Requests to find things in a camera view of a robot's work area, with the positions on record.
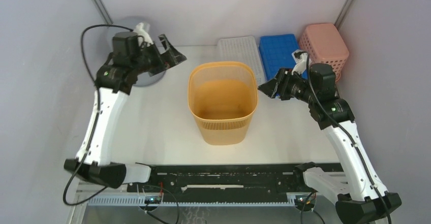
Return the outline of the grey bin liner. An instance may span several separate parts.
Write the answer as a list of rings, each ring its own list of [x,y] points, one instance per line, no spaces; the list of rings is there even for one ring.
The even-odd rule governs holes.
[[[113,25],[119,25],[124,26],[130,29],[134,29],[138,23],[143,23],[143,29],[149,33],[150,31],[150,24],[145,20],[143,16],[127,16],[122,19],[116,19],[113,22]],[[116,33],[119,33],[121,31],[126,31],[122,28],[117,27],[108,27],[106,31],[106,40],[110,47],[110,50],[112,51],[112,38]],[[138,76],[138,80],[134,86],[136,87],[147,87],[152,86],[153,84],[160,81],[163,76],[165,75],[165,72],[159,73],[154,76],[150,76],[148,73],[142,73]]]

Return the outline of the blue compartment tray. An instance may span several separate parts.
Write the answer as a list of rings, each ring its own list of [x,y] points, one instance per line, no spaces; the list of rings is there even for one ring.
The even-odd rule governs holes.
[[[259,52],[267,81],[275,79],[280,68],[294,68],[292,53],[297,49],[299,45],[293,34],[260,38]],[[301,76],[307,78],[306,71]]]

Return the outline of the white perforated plastic basket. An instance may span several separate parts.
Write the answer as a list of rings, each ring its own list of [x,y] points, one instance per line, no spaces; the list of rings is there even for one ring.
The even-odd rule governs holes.
[[[258,85],[267,81],[256,39],[253,36],[219,39],[217,50],[220,60],[238,61],[249,66]]]

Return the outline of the yellow ribbed waste bin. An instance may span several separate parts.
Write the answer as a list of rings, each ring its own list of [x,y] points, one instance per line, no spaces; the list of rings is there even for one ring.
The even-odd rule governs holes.
[[[243,141],[258,101],[255,75],[244,63],[209,62],[190,73],[189,110],[209,145],[233,145]]]

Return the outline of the pink perforated plastic basket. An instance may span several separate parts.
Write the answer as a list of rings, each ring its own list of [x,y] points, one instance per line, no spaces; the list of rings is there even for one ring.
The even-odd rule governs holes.
[[[331,65],[336,75],[336,82],[340,80],[342,69],[350,52],[334,24],[308,25],[298,43],[301,50],[311,55],[312,63]]]

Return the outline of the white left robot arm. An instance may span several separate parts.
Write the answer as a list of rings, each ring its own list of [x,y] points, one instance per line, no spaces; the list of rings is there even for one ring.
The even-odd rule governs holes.
[[[109,188],[134,182],[147,192],[158,188],[159,179],[151,173],[151,167],[113,162],[111,146],[118,118],[138,76],[157,75],[187,59],[164,34],[159,35],[159,40],[165,49],[163,53],[154,42],[132,31],[117,33],[112,38],[113,51],[96,73],[94,108],[83,144],[74,158],[65,160],[66,171]]]

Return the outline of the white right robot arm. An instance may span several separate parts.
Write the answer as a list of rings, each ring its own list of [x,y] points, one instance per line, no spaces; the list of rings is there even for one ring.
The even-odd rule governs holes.
[[[336,94],[335,73],[330,65],[316,63],[303,78],[293,69],[281,68],[258,89],[268,97],[291,98],[308,104],[310,115],[332,144],[347,182],[333,180],[314,163],[296,167],[294,186],[310,188],[334,204],[342,223],[392,223],[391,213],[402,203],[374,170],[358,134],[349,104]]]

